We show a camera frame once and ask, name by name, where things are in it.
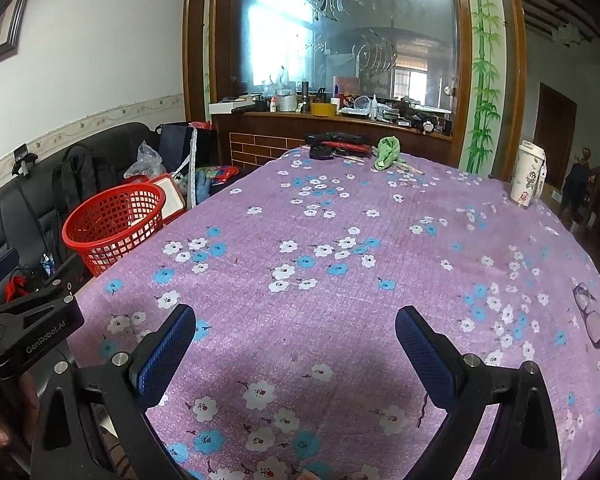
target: white wall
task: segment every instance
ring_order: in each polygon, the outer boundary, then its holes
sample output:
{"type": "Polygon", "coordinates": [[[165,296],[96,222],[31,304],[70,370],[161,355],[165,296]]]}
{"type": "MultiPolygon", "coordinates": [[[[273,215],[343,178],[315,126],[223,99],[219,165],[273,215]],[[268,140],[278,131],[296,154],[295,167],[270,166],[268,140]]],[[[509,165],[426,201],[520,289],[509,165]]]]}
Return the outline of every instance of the white wall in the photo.
{"type": "MultiPolygon", "coordinates": [[[[0,158],[91,114],[181,94],[183,2],[29,0],[17,54],[0,62],[0,158]]],[[[184,110],[145,119],[167,120],[184,110]]]]}
{"type": "Polygon", "coordinates": [[[591,165],[600,165],[600,43],[558,46],[526,30],[528,70],[522,137],[533,141],[540,83],[578,105],[570,167],[582,149],[591,149],[591,165]]]}

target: basket rim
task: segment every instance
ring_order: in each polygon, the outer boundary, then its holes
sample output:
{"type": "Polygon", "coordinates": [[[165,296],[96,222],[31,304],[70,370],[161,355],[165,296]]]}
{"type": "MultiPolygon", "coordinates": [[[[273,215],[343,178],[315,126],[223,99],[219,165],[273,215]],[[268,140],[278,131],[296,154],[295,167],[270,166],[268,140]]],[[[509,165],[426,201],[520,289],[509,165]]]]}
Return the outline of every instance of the basket rim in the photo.
{"type": "Polygon", "coordinates": [[[162,216],[162,208],[164,207],[165,202],[167,201],[167,195],[164,190],[158,186],[157,184],[151,184],[149,182],[136,182],[133,184],[123,184],[122,186],[111,187],[103,192],[100,192],[91,198],[85,200],[85,202],[81,203],[75,210],[72,212],[68,218],[64,221],[64,225],[62,226],[62,241],[64,244],[70,249],[74,249],[75,251],[83,251],[83,250],[92,250],[101,246],[110,245],[119,240],[124,240],[129,236],[138,232],[138,229],[144,227],[149,222],[154,220],[158,215],[162,216]],[[103,200],[109,195],[117,194],[120,192],[134,192],[134,191],[150,191],[158,195],[158,204],[155,207],[154,211],[149,213],[144,217],[141,223],[128,227],[124,231],[112,235],[108,238],[103,238],[102,240],[97,240],[95,242],[75,242],[71,240],[67,233],[67,226],[71,225],[72,221],[75,221],[75,217],[79,216],[83,210],[87,209],[89,206],[93,205],[95,202],[99,202],[103,200]]]}

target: eyeglasses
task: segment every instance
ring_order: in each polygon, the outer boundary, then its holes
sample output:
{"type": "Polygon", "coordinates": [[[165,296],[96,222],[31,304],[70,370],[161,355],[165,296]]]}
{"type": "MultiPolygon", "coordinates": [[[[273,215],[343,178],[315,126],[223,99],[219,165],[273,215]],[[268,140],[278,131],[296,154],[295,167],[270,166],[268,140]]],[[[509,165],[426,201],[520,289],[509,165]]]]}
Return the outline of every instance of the eyeglasses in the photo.
{"type": "Polygon", "coordinates": [[[593,348],[600,350],[600,313],[596,310],[587,311],[591,302],[597,301],[596,298],[593,297],[584,283],[573,289],[573,297],[576,300],[576,305],[584,321],[593,348]]]}

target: black backpack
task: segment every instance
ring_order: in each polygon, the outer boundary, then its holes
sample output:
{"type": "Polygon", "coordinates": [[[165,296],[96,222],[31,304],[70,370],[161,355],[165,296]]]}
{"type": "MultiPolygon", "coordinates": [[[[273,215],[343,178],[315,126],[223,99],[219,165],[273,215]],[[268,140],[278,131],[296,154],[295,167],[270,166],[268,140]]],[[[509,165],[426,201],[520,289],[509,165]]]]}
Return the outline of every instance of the black backpack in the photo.
{"type": "Polygon", "coordinates": [[[56,208],[52,243],[56,266],[69,256],[61,242],[62,226],[68,216],[85,200],[118,184],[109,160],[91,148],[74,144],[64,152],[62,163],[51,175],[51,191],[56,208]]]}

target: purple floral tablecloth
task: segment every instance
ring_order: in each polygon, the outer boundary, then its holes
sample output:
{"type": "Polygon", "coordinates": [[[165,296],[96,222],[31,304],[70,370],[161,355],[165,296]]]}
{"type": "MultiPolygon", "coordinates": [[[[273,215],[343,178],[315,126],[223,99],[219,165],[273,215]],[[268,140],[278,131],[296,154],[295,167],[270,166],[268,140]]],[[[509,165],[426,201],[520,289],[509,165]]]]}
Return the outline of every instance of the purple floral tablecloth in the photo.
{"type": "Polygon", "coordinates": [[[406,159],[425,174],[292,150],[207,200],[78,293],[78,363],[131,351],[189,304],[194,342],[148,411],[183,468],[399,480],[445,415],[395,336],[413,304],[462,353],[540,365],[563,477],[577,478],[600,448],[600,350],[573,291],[583,283],[600,313],[599,274],[542,203],[523,210],[501,182],[406,159]]]}

